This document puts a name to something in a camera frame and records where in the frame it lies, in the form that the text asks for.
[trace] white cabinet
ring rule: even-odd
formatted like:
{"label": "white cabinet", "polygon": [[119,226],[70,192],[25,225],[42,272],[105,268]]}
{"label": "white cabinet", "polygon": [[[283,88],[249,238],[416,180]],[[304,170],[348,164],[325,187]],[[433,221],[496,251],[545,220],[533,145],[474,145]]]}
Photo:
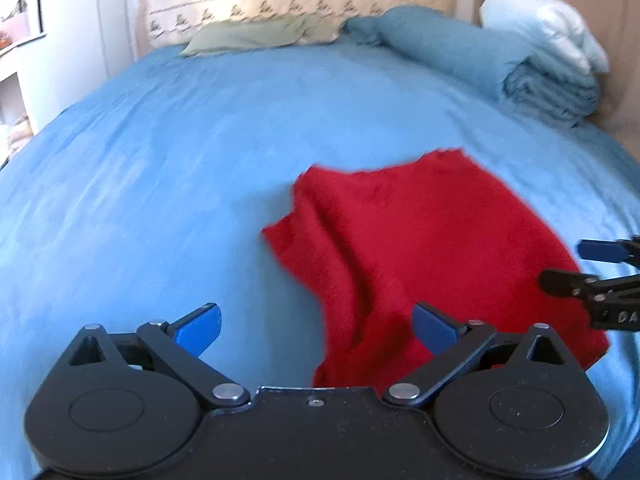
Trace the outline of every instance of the white cabinet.
{"label": "white cabinet", "polygon": [[35,133],[133,62],[125,0],[40,0],[40,9],[44,37],[16,47],[10,63],[0,57]]}

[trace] blue gripper pad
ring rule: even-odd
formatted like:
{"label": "blue gripper pad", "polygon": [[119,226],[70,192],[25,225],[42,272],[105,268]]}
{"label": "blue gripper pad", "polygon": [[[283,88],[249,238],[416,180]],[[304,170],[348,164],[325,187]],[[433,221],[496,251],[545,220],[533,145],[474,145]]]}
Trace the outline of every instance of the blue gripper pad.
{"label": "blue gripper pad", "polygon": [[214,305],[175,331],[174,341],[191,355],[198,357],[220,335],[222,312]]}
{"label": "blue gripper pad", "polygon": [[578,243],[578,254],[583,260],[610,262],[619,264],[630,256],[628,249],[618,242],[601,242],[599,240],[581,240]]}
{"label": "blue gripper pad", "polygon": [[460,339],[460,326],[454,326],[424,309],[420,305],[414,306],[411,314],[411,324],[415,336],[433,355],[444,352]]}

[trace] small screw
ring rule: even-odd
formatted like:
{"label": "small screw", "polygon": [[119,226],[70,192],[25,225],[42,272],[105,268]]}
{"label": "small screw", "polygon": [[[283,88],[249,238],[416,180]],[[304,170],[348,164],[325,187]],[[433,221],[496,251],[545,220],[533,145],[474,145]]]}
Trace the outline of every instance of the small screw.
{"label": "small screw", "polygon": [[420,388],[411,383],[398,383],[389,388],[389,395],[394,399],[411,400],[420,395]]}
{"label": "small screw", "polygon": [[240,384],[222,383],[214,387],[211,393],[220,400],[239,400],[244,394],[244,388]]}

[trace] white pillow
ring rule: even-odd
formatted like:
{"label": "white pillow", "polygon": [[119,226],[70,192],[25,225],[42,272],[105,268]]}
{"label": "white pillow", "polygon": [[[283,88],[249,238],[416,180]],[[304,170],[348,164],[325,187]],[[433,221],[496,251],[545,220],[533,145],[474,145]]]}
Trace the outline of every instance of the white pillow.
{"label": "white pillow", "polygon": [[606,52],[580,13],[562,0],[485,0],[480,19],[485,28],[521,34],[584,74],[609,71]]}

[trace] red garment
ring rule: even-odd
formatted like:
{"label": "red garment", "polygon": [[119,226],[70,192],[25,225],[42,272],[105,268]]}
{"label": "red garment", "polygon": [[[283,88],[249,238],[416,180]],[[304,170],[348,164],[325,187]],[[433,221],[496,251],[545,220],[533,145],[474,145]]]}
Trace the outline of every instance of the red garment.
{"label": "red garment", "polygon": [[370,173],[311,167],[293,201],[263,232],[322,305],[326,357],[315,386],[380,391],[427,362],[411,329],[420,300],[502,332],[550,323],[584,367],[607,350],[580,302],[538,287],[543,269],[577,270],[562,243],[459,150]]}

